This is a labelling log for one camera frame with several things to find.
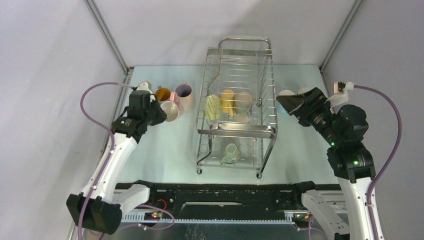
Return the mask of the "blue butterfly mug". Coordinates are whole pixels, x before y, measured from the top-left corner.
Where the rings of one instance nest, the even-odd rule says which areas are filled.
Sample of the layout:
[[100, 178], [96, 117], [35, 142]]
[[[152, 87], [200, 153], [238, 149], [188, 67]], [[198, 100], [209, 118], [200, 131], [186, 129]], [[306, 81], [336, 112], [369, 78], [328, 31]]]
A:
[[165, 102], [168, 101], [171, 97], [171, 91], [166, 87], [159, 86], [155, 92], [155, 95], [158, 101]]

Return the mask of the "black mug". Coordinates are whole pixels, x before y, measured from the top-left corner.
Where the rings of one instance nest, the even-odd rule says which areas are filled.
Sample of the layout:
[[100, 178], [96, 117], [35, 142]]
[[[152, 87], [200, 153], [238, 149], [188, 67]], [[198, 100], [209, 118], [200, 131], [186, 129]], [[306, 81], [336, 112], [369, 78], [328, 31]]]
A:
[[311, 89], [309, 88], [309, 87], [302, 87], [302, 88], [300, 88], [299, 90], [298, 90], [298, 92], [297, 92], [297, 94], [298, 95], [301, 95], [301, 94], [304, 94], [304, 93], [306, 93], [306, 92], [308, 92], [308, 91], [310, 91]]

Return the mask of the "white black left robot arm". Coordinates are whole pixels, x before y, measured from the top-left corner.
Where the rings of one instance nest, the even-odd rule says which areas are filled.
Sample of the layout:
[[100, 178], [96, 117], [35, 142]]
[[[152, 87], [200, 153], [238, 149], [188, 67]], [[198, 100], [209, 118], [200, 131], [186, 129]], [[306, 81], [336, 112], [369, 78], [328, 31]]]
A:
[[150, 90], [134, 90], [129, 105], [108, 129], [107, 152], [102, 156], [94, 174], [79, 194], [70, 194], [66, 206], [78, 227], [112, 235], [123, 216], [139, 205], [153, 208], [158, 194], [143, 184], [134, 184], [114, 194], [118, 177], [128, 158], [149, 126], [163, 123], [167, 118], [155, 94]]

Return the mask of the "iridescent pale pink mug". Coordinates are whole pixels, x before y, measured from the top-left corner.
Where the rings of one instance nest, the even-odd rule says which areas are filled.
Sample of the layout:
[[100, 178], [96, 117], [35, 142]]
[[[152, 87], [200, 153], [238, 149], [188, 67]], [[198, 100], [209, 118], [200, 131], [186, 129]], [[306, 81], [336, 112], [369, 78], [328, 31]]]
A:
[[177, 93], [179, 102], [183, 106], [184, 111], [191, 111], [195, 104], [193, 88], [184, 82], [176, 87], [175, 92]]

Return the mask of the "light blue faceted mug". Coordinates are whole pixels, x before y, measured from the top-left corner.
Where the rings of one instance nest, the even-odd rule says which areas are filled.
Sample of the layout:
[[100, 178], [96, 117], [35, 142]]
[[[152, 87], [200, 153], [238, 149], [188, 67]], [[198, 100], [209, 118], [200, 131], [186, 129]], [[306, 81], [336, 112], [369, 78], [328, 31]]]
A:
[[[279, 96], [292, 96], [292, 95], [295, 95], [296, 93], [295, 92], [293, 92], [293, 91], [291, 91], [291, 90], [289, 90], [289, 89], [283, 89], [283, 90], [281, 90], [279, 93], [278, 93], [278, 97]], [[287, 112], [286, 112], [286, 110], [281, 106], [281, 104], [278, 102], [278, 101], [276, 101], [276, 109], [277, 109], [277, 112], [279, 113], [279, 114], [281, 114], [281, 115], [283, 115], [283, 116], [285, 116], [285, 115], [287, 115]]]

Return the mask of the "pale yellow faceted mug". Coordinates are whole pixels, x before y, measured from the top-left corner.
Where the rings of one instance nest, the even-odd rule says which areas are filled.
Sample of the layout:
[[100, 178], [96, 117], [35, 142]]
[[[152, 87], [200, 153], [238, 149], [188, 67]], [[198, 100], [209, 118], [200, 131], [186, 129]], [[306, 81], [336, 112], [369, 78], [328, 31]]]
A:
[[215, 94], [208, 95], [204, 104], [204, 115], [211, 121], [221, 117], [221, 99]]

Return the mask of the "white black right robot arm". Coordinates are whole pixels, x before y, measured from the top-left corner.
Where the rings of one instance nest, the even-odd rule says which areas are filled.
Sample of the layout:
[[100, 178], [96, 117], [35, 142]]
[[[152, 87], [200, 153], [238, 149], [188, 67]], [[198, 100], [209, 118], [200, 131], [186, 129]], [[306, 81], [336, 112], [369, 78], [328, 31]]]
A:
[[346, 87], [326, 97], [315, 87], [303, 94], [276, 97], [301, 126], [312, 126], [329, 144], [327, 158], [344, 196], [348, 223], [324, 202], [318, 190], [300, 189], [291, 194], [290, 201], [297, 209], [307, 208], [329, 240], [381, 240], [377, 208], [371, 203], [374, 191], [369, 190], [376, 170], [371, 153], [362, 143], [369, 125], [362, 108], [347, 104], [352, 89]]

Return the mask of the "pink faceted mug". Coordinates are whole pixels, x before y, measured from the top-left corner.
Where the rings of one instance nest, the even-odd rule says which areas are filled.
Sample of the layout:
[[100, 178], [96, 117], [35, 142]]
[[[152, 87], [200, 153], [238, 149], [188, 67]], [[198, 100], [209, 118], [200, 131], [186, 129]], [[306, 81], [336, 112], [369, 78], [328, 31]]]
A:
[[180, 103], [179, 96], [174, 91], [171, 92], [169, 100], [164, 101], [160, 107], [166, 114], [166, 122], [173, 122], [179, 119], [184, 113], [184, 108]]

